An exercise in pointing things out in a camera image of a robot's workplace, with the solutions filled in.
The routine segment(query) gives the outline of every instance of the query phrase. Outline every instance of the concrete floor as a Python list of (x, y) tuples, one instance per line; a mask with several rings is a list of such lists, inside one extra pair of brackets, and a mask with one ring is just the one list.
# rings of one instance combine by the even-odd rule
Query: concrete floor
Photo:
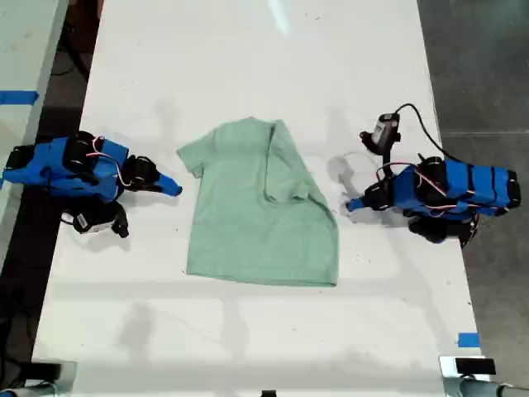
[[(516, 170), (522, 197), (529, 197), (529, 1), (418, 3), (443, 145), (462, 160)], [(55, 71), (68, 67), (67, 56), (59, 54)], [(80, 110), (85, 89), (76, 70), (52, 77), (45, 105)], [(484, 353), (496, 359), (499, 381), (525, 386), (527, 224), (529, 207), (523, 206), (487, 219), (464, 251)]]

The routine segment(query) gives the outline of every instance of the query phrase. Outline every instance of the cable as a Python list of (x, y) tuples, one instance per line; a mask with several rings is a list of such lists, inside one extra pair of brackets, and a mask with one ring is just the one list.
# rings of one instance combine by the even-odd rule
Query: cable
[(0, 387), (6, 379), (6, 363), (7, 363), (7, 339), (11, 333), (12, 328), (12, 316), (11, 314), (7, 317), (6, 324), (2, 336), (0, 337)]
[(66, 29), (63, 29), (62, 31), (60, 35), (60, 41), (64, 45), (66, 52), (68, 52), (70, 59), (74, 63), (79, 73), (83, 76), (86, 81), (88, 81), (88, 77), (90, 76), (90, 70), (86, 67), (83, 60), (81, 59), (81, 56), (75, 50), (74, 46), (70, 43)]
[(94, 156), (100, 155), (100, 156), (105, 157), (105, 158), (107, 158), (109, 160), (112, 160), (114, 162), (114, 164), (116, 165), (117, 177), (119, 178), (119, 180), (122, 183), (122, 185), (126, 186), (126, 187), (131, 186), (132, 182), (129, 182), (128, 184), (126, 184), (125, 181), (123, 180), (122, 171), (120, 170), (119, 164), (117, 163), (116, 159), (114, 159), (111, 155), (108, 155), (106, 153), (102, 153), (101, 151), (98, 150), (98, 148), (96, 147), (96, 142), (99, 139), (104, 139), (104, 138), (102, 136), (96, 136), (95, 138), (93, 138), (93, 140), (92, 140), (93, 153), (88, 153), (86, 156), (87, 157), (94, 157)]
[[(455, 204), (447, 204), (447, 205), (426, 205), (424, 204), (424, 206), (426, 208), (429, 208), (429, 209), (452, 209), (452, 208), (456, 208), (457, 205)], [(473, 208), (480, 208), (481, 206), (479, 205), (476, 205), (476, 204), (469, 204), (469, 207), (473, 207)]]
[(419, 123), (421, 124), (421, 128), (422, 128), (422, 131), (427, 135), (428, 139), (430, 140), (430, 142), (433, 144), (433, 146), (435, 146), (443, 155), (445, 155), (446, 157), (452, 159), (452, 160), (455, 160), (455, 161), (459, 161), (460, 163), (462, 163), (463, 161), (455, 158), (453, 155), (451, 155), (450, 153), (448, 153), (447, 151), (445, 151), (442, 147), (440, 147), (437, 142), (431, 137), (430, 133), (428, 132), (426, 126), (424, 125), (424, 121), (422, 120), (422, 117), (421, 117), (421, 114), (419, 113), (419, 110), (417, 109), (417, 107), (413, 104), (413, 103), (405, 103), (403, 105), (401, 105), (394, 113), (399, 113), (401, 110), (403, 110), (404, 108), (412, 108), (413, 111), (415, 112), (415, 114), (417, 114), (417, 119), (419, 120)]
[(64, 76), (70, 72), (72, 72), (73, 70), (75, 69), (75, 66), (74, 65), (71, 65), (67, 70), (65, 70), (64, 72), (59, 72), (59, 73), (52, 73), (51, 75), (54, 76), (54, 77), (60, 77), (60, 76)]
[(72, 226), (72, 225), (74, 224), (73, 222), (65, 221), (62, 217), (61, 217), (60, 221), (61, 221), (62, 223), (66, 223), (67, 225), (70, 225), (70, 226)]
[(377, 170), (376, 170), (376, 175), (377, 175), (377, 179), (380, 181), (380, 176), (379, 176), (379, 172), (381, 169), (383, 169), (384, 167), (388, 166), (388, 165), (411, 165), (414, 167), (413, 169), (413, 172), (415, 172), (417, 175), (419, 175), (419, 177), (421, 177), (421, 182), (419, 183), (419, 186), (421, 185), (422, 183), (422, 180), (424, 179), (429, 185), (432, 186), (432, 188), (434, 188), (435, 190), (437, 190), (440, 194), (443, 195), (443, 197), (446, 197), (446, 192), (441, 189), (439, 186), (437, 186), (430, 178), (428, 178), (427, 176), (425, 176), (424, 174), (422, 174), (421, 172), (419, 172), (417, 170), (417, 165), (413, 164), (413, 163), (405, 163), (405, 162), (402, 162), (402, 161), (393, 161), (393, 162), (390, 162), (390, 163), (386, 163), (384, 165), (382, 165), (381, 167), (379, 167)]

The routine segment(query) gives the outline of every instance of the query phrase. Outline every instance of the t-shirt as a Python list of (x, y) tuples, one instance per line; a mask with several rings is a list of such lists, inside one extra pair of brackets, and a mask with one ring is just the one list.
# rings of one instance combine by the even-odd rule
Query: t-shirt
[(338, 230), (283, 121), (222, 124), (179, 156), (201, 178), (190, 275), (336, 285)]

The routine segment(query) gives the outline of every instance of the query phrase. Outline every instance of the white table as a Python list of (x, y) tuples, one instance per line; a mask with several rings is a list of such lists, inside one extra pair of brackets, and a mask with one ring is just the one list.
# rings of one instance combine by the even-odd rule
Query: white table
[[(479, 354), (456, 344), (475, 332), (459, 243), (339, 213), (340, 167), (363, 191), (381, 161), (359, 132), (408, 101), (438, 136), (415, 0), (107, 1), (81, 127), (184, 191), (125, 194), (126, 240), (61, 227), (34, 360), (77, 362), (74, 395), (443, 395), (438, 356)], [(199, 181), (176, 148), (248, 116), (286, 121), (337, 212), (336, 288), (184, 274)], [(401, 133), (395, 160), (436, 154), (408, 111)]]
[[(0, 90), (36, 91), (33, 106), (0, 106), (0, 177), (14, 146), (35, 142), (67, 0), (0, 0)], [(17, 219), (22, 187), (0, 189), (0, 271)]]

